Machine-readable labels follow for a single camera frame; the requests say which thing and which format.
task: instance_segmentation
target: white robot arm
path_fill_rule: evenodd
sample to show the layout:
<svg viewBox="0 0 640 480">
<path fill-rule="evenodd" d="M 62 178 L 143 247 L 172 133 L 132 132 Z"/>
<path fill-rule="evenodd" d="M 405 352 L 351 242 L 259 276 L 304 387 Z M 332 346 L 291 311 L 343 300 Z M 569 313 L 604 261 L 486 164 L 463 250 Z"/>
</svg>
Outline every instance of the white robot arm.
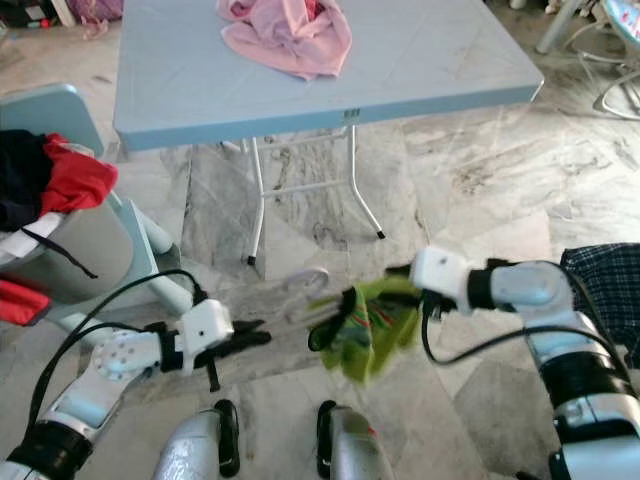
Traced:
<svg viewBox="0 0 640 480">
<path fill-rule="evenodd" d="M 73 478 L 129 386 L 154 370 L 180 369 L 190 375 L 199 354 L 232 334 L 229 312 L 211 299 L 185 313 L 174 331 L 114 331 L 93 350 L 84 373 L 27 431 L 7 461 L 0 463 L 0 480 Z"/>
<path fill-rule="evenodd" d="M 515 311 L 526 329 L 573 328 L 606 338 L 596 318 L 574 311 L 566 273 L 549 262 L 476 270 L 464 257 L 428 247 L 418 253 L 410 279 L 453 301 L 463 314 L 474 308 Z M 640 404 L 617 356 L 580 333 L 538 333 L 527 343 L 562 444 L 549 459 L 552 478 L 640 478 Z"/>
</svg>

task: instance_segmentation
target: black cloth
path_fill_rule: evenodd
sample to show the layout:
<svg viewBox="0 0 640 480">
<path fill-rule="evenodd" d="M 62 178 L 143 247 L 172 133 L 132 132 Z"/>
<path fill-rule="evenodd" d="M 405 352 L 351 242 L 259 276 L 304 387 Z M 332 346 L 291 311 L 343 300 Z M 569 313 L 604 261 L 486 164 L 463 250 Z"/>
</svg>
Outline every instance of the black cloth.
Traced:
<svg viewBox="0 0 640 480">
<path fill-rule="evenodd" d="M 625 362 L 640 367 L 640 244 L 614 243 L 565 250 L 560 261 L 582 279 L 612 340 L 628 350 Z M 574 292 L 575 308 L 589 316 Z"/>
<path fill-rule="evenodd" d="M 0 230 L 14 231 L 40 216 L 40 193 L 51 178 L 44 135 L 0 131 Z"/>
</svg>

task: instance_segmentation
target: light blue table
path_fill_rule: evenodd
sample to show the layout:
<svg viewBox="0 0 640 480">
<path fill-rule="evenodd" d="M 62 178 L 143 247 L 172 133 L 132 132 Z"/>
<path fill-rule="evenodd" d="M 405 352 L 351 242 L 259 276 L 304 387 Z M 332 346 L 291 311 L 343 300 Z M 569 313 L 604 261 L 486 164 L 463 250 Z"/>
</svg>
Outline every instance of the light blue table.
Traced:
<svg viewBox="0 0 640 480">
<path fill-rule="evenodd" d="M 222 41 L 215 0 L 126 2 L 114 127 L 129 150 L 347 127 L 356 200 L 353 125 L 531 101 L 542 74 L 481 0 L 341 0 L 353 47 L 338 79 L 305 82 L 247 60 Z M 255 261 L 264 190 L 249 262 Z M 334 186 L 345 181 L 282 189 Z"/>
</svg>

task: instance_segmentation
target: green cloth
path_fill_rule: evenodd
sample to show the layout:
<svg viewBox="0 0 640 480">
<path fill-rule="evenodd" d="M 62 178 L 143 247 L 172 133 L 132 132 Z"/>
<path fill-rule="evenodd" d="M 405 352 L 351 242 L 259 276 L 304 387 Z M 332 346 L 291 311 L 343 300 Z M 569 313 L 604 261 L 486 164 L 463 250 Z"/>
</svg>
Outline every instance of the green cloth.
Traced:
<svg viewBox="0 0 640 480">
<path fill-rule="evenodd" d="M 366 383 L 384 369 L 396 351 L 411 346 L 416 338 L 416 306 L 391 297 L 415 298 L 417 302 L 420 291 L 401 275 L 387 275 L 354 289 L 353 309 L 341 316 L 343 323 L 321 356 L 327 369 L 341 368 L 348 378 Z"/>
</svg>

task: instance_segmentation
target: marble floor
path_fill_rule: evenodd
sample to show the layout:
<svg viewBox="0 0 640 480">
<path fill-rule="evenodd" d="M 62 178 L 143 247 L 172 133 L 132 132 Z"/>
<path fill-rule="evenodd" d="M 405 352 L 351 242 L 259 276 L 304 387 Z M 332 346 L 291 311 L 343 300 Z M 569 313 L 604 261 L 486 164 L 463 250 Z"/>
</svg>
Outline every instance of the marble floor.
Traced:
<svg viewBox="0 0 640 480">
<path fill-rule="evenodd" d="M 104 160 L 119 168 L 118 192 L 170 233 L 182 266 L 235 318 L 271 323 L 286 299 L 281 279 L 305 266 L 327 268 L 330 289 L 338 291 L 409 261 L 429 242 L 481 262 L 557 260 L 568 247 L 637 241 L 640 124 L 593 112 L 611 72 L 597 71 L 594 84 L 575 56 L 535 54 L 550 19 L 536 2 L 518 12 L 506 3 L 490 6 L 546 78 L 535 102 L 362 126 L 358 182 L 388 238 L 376 239 L 346 189 L 276 197 L 267 205 L 257 270 L 242 262 L 256 202 L 246 158 L 217 145 L 135 154 L 120 148 L 111 128 L 118 24 L 94 41 L 84 41 L 81 28 L 13 34 L 0 49 L 0 95 L 58 81 L 76 85 L 107 146 Z M 266 182 L 316 181 L 346 168 L 345 161 L 341 142 L 286 148 L 268 159 Z M 170 318 L 156 304 L 103 317 L 136 324 Z M 447 353 L 517 325 L 508 315 L 451 315 L 433 334 Z M 62 338 L 46 322 L 0 326 L 0 455 L 20 441 L 24 399 Z M 67 356 L 52 394 L 81 370 L 83 358 L 80 351 Z M 132 391 L 77 478 L 149 478 L 172 429 L 221 396 L 239 408 L 241 479 L 318 478 L 315 411 L 326 398 L 370 419 L 399 480 L 498 480 L 520 469 L 546 479 L 547 455 L 557 448 L 544 388 L 518 342 L 447 369 L 416 347 L 359 388 L 325 372 L 306 350 L 304 333 L 294 332 L 223 361 L 219 373 L 223 390 L 215 395 L 203 372 L 156 377 Z"/>
</svg>

